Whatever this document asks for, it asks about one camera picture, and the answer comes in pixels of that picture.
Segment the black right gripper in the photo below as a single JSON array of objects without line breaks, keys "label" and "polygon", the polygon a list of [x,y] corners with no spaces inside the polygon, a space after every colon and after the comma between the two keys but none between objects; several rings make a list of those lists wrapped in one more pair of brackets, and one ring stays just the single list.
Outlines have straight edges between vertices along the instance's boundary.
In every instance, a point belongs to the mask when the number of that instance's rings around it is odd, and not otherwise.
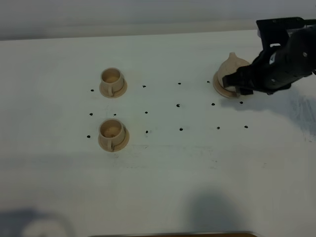
[{"label": "black right gripper", "polygon": [[263,50],[251,66],[224,76],[224,88],[239,87],[240,95],[254,90],[273,94],[316,72],[315,19],[274,18],[256,24]]}]

